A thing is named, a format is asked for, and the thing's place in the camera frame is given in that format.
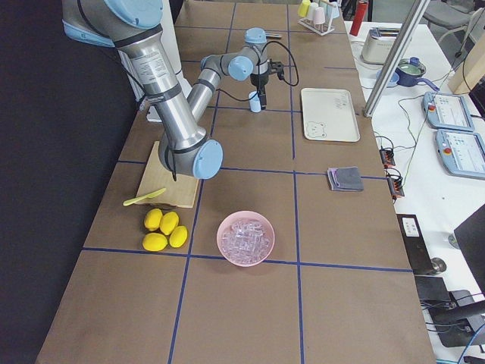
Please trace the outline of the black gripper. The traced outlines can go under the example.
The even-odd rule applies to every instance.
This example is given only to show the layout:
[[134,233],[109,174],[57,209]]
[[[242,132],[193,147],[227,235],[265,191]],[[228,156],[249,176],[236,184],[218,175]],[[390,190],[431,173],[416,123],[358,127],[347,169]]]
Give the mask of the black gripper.
[[269,81],[269,76],[276,74],[279,80],[284,80],[283,63],[280,61],[267,60],[263,64],[258,64],[254,72],[250,75],[251,84],[258,88],[258,100],[261,110],[266,109],[265,85]]

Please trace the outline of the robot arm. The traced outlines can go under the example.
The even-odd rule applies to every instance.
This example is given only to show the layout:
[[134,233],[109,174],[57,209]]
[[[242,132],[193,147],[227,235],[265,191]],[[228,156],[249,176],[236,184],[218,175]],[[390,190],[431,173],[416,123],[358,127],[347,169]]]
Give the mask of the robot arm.
[[115,47],[128,55],[161,118],[164,134],[159,158],[163,166],[173,176],[210,179],[220,170],[224,153],[198,122],[222,77],[250,79],[256,91],[249,101],[265,108],[268,77],[279,74],[280,65],[268,59],[266,32],[253,27],[246,31],[240,51],[203,58],[199,78],[185,95],[161,42],[162,8],[160,1],[106,1],[99,23]]
[[114,48],[108,35],[94,27],[88,19],[81,1],[62,1],[62,23],[66,36],[74,41]]

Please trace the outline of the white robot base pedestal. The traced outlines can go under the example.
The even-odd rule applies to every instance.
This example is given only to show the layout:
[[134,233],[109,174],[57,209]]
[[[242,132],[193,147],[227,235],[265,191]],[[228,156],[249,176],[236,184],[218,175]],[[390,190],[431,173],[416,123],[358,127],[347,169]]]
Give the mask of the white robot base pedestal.
[[187,98],[192,91],[188,80],[183,76],[180,54],[177,45],[177,38],[174,31],[173,18],[169,1],[145,1],[146,17],[151,27],[155,27],[155,22],[160,22],[161,33],[159,34],[159,45],[163,46],[162,55],[160,49],[144,60],[144,71],[138,70],[141,83],[145,88],[145,93],[150,102],[154,101],[156,93],[161,91],[164,86],[157,86],[158,81],[168,81],[168,68],[171,67],[174,77],[180,85],[180,94]]

